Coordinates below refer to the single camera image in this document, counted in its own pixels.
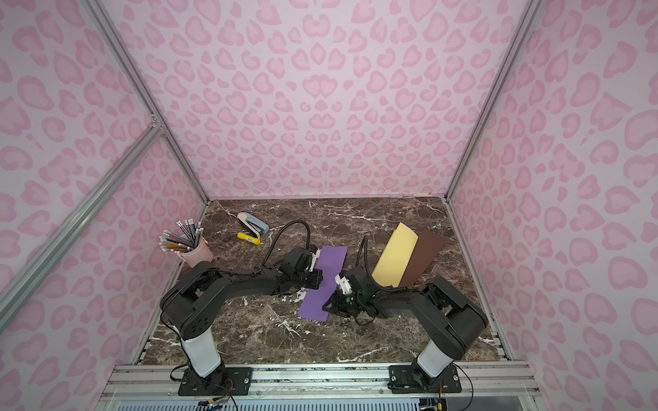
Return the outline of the purple paper sheet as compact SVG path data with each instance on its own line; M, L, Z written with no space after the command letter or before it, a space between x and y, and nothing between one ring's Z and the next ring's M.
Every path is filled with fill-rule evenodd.
M322 271L322 281L319 289L309 289L299 309L299 316L305 320L326 322L329 313L323 306L330 300L337 288L335 277L344 267L347 247L325 246L320 250L316 268Z

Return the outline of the yellow paper sheet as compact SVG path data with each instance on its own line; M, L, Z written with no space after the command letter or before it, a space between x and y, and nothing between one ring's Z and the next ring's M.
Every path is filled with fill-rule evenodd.
M399 223L373 270L372 277L377 284L382 287L399 286L417 241L418 235Z

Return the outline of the brown paper sheet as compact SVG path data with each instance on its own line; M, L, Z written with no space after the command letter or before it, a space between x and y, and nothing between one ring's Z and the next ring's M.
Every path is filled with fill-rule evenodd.
M430 268L438 254L445 248L448 239L433 231L423 231L416 242L411 258L401 277L399 287L416 284Z

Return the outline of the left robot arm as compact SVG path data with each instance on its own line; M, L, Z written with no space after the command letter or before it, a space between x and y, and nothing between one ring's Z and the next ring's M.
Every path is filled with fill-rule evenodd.
M160 301L163 317L181 340L196 376L207 378L223 366L212 325L224 304L245 296L278 296L293 289L319 289L322 271L315 268L318 248L296 247L282 260L253 270L229 270L200 262Z

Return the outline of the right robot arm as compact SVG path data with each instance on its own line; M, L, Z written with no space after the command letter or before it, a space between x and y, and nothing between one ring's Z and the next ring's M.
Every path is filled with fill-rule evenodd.
M452 378L444 375L488 327L488 317L443 277L417 287L381 286L363 267L338 275L338 287L322 310L369 321L397 316L418 320L428 334L425 349L409 366L390 366L388 389L396 394L438 392Z

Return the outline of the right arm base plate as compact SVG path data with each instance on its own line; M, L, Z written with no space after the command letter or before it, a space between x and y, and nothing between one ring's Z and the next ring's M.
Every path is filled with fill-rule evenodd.
M387 388L393 394L456 394L462 392L457 368L449 365L441 374L431 377L418 365L392 365L388 368Z

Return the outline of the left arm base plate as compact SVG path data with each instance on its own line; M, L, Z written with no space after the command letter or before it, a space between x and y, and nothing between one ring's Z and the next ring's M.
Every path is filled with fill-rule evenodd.
M200 377L193 369L184 372L179 385L180 397L223 397L248 395L253 378L248 366L220 366L207 377Z

